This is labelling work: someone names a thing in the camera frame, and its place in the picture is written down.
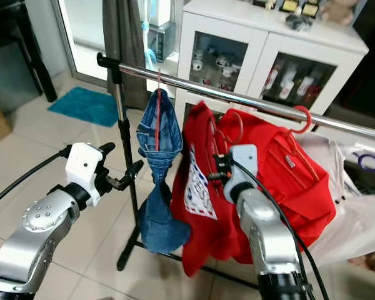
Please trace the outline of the red shirt with white print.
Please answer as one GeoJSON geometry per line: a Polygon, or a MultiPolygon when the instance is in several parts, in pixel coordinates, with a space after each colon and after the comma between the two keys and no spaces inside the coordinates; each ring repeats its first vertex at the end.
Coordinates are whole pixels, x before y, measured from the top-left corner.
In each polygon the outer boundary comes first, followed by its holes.
{"type": "Polygon", "coordinates": [[[190,227],[182,249],[187,276],[193,276],[209,256],[253,263],[235,206],[224,196],[223,184],[208,179],[217,171],[214,156],[229,153],[231,145],[216,123],[215,112],[200,102],[187,112],[182,129],[184,146],[171,211],[190,227]]]}

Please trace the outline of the purple clothes hanger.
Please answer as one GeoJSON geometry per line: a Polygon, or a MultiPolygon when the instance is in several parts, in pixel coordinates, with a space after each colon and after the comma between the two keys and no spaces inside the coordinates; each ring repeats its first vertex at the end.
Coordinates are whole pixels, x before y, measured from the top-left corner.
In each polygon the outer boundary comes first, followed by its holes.
{"type": "Polygon", "coordinates": [[[356,154],[356,157],[360,168],[375,173],[375,152],[362,152],[361,154],[356,154]]]}

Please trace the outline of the blue denim shorts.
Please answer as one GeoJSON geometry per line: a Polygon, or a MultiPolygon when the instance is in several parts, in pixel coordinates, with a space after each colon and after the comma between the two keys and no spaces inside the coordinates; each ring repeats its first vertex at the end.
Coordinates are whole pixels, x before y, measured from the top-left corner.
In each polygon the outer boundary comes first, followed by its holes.
{"type": "Polygon", "coordinates": [[[144,110],[144,117],[136,129],[138,152],[146,158],[155,184],[140,211],[142,220],[139,226],[142,243],[148,251],[168,254],[188,241],[191,230],[187,223],[173,217],[169,206],[173,195],[166,177],[176,156],[183,149],[184,140],[168,92],[164,89],[161,91],[159,151],[155,151],[155,91],[151,94],[144,110]]]}

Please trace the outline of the plain red polo shirt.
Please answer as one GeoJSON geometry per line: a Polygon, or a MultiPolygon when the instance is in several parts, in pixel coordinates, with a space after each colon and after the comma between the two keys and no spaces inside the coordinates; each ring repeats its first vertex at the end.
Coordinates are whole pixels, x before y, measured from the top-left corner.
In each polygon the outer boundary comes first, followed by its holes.
{"type": "MultiPolygon", "coordinates": [[[[328,173],[314,162],[297,142],[293,132],[239,111],[244,137],[239,144],[257,149],[257,178],[275,198],[306,246],[316,242],[335,217],[328,189],[328,173]]],[[[237,127],[224,128],[236,138],[237,127]]]]}

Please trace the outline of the silver black clothes rack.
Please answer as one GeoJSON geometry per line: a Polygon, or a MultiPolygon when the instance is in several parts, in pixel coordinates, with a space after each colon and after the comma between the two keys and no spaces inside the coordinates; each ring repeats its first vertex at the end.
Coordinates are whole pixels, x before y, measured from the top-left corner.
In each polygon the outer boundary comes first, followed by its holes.
{"type": "MultiPolygon", "coordinates": [[[[369,127],[356,125],[350,122],[344,122],[342,120],[337,120],[336,118],[325,117],[318,114],[311,114],[310,112],[299,112],[298,109],[289,108],[281,104],[268,104],[257,100],[256,98],[236,94],[235,92],[229,92],[225,91],[224,89],[204,86],[202,84],[190,82],[188,80],[174,76],[162,75],[161,72],[150,71],[150,69],[138,68],[135,66],[130,66],[128,64],[124,64],[115,58],[104,56],[101,52],[96,55],[96,63],[98,66],[106,68],[107,71],[111,73],[110,85],[113,86],[113,91],[118,92],[118,95],[113,96],[113,98],[116,100],[117,108],[119,111],[118,128],[122,145],[124,146],[124,153],[125,155],[127,155],[127,158],[125,158],[127,168],[131,167],[131,138],[129,121],[124,114],[124,84],[121,75],[122,73],[138,76],[140,78],[153,79],[167,84],[168,86],[185,89],[185,91],[191,91],[209,98],[216,98],[231,103],[242,104],[244,106],[247,106],[248,108],[262,109],[262,111],[275,113],[278,116],[290,118],[296,121],[307,121],[308,118],[310,118],[307,117],[307,115],[310,115],[312,120],[311,123],[313,123],[314,125],[325,126],[325,128],[334,128],[337,131],[344,131],[346,133],[351,133],[357,136],[375,140],[375,129],[371,129],[369,127]]],[[[118,272],[124,271],[129,258],[133,254],[133,249],[146,249],[145,245],[138,241],[139,226],[135,225],[133,228],[134,229],[126,242],[124,250],[121,252],[119,258],[117,259],[116,269],[118,272]]],[[[242,278],[235,277],[228,274],[227,272],[222,272],[218,269],[207,266],[202,266],[202,268],[200,269],[220,278],[224,278],[229,282],[247,286],[247,288],[255,289],[256,291],[261,291],[261,288],[256,284],[242,280],[242,278]]]]}

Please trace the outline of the grey curtain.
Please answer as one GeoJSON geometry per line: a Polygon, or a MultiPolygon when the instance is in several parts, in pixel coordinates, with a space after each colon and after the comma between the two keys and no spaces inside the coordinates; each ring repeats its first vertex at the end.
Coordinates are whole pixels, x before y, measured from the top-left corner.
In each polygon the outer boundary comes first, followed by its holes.
{"type": "MultiPolygon", "coordinates": [[[[138,0],[102,0],[105,55],[144,69],[144,33],[138,0]]],[[[122,75],[127,108],[144,109],[149,92],[145,78],[122,75]]]]}

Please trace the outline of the white framed glass door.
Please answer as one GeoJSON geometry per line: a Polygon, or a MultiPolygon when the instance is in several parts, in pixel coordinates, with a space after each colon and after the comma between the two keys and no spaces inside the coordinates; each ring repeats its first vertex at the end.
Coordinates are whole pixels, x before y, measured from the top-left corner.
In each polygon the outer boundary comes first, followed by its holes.
{"type": "MultiPolygon", "coordinates": [[[[175,76],[179,60],[180,25],[184,3],[190,0],[173,0],[173,22],[175,23],[174,52],[164,62],[145,68],[175,76]]],[[[93,82],[107,79],[105,69],[96,64],[96,54],[105,54],[103,0],[53,0],[60,13],[61,31],[70,54],[71,69],[78,78],[93,82]]]]}

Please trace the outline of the grey white appliance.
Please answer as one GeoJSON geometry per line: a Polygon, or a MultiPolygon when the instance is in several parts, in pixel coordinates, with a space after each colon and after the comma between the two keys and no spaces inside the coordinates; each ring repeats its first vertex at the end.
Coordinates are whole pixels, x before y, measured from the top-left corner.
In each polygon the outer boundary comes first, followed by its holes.
{"type": "Polygon", "coordinates": [[[148,68],[163,63],[174,52],[173,0],[137,0],[144,33],[144,62],[148,68]]]}

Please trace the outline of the dark grey panel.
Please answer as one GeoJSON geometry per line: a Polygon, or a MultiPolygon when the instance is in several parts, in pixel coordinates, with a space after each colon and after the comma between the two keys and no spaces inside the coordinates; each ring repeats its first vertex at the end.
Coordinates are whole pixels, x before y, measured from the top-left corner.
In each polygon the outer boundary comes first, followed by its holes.
{"type": "Polygon", "coordinates": [[[39,97],[40,91],[18,43],[0,47],[0,109],[5,115],[39,97]]]}

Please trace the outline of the black desk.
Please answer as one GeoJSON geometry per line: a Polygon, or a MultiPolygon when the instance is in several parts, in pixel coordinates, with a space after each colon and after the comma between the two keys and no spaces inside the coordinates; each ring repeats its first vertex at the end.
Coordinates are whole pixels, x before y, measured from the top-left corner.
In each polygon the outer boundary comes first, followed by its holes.
{"type": "Polygon", "coordinates": [[[25,0],[0,0],[0,42],[13,40],[26,55],[27,68],[36,78],[40,92],[53,103],[58,94],[45,66],[25,0]]]}

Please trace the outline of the white glass door cabinet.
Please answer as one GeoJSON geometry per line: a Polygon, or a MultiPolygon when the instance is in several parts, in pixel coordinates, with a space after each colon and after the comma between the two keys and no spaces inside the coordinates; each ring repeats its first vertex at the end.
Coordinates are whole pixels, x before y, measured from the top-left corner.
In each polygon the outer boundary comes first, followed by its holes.
{"type": "Polygon", "coordinates": [[[178,77],[324,114],[369,49],[349,26],[319,21],[299,31],[287,18],[240,0],[190,0],[178,77]]]}

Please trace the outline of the white polo shirt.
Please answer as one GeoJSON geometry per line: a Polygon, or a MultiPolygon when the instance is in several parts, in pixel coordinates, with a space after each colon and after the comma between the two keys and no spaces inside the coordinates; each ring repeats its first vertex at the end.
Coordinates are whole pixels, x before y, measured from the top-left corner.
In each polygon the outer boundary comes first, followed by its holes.
{"type": "Polygon", "coordinates": [[[316,132],[296,134],[304,152],[319,164],[329,177],[335,217],[325,227],[310,253],[320,266],[341,263],[375,252],[375,194],[364,194],[344,170],[344,163],[355,154],[347,146],[316,132]]]}

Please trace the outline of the dark grey ornament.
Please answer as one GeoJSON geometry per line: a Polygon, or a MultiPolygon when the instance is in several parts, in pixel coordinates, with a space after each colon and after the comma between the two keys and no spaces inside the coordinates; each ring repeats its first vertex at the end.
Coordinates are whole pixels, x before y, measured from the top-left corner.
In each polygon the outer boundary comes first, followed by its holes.
{"type": "Polygon", "coordinates": [[[304,15],[288,14],[285,18],[286,26],[292,31],[309,31],[314,19],[304,15]]]}

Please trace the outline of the beige plush toy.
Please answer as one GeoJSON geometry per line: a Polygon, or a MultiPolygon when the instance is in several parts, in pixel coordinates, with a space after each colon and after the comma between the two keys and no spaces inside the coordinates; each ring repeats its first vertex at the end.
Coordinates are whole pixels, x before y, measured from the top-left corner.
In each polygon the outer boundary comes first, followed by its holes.
{"type": "Polygon", "coordinates": [[[320,19],[324,22],[348,26],[354,18],[354,9],[360,0],[325,0],[320,8],[320,19]]]}

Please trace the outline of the small gold black frame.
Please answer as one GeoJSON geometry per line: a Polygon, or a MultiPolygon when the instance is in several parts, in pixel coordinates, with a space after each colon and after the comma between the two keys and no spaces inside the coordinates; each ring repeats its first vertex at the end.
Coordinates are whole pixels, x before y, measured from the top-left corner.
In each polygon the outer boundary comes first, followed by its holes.
{"type": "Polygon", "coordinates": [[[281,0],[280,11],[295,13],[300,9],[301,0],[281,0]]]}
{"type": "Polygon", "coordinates": [[[300,14],[310,18],[316,18],[320,7],[320,0],[304,0],[300,14]]]}

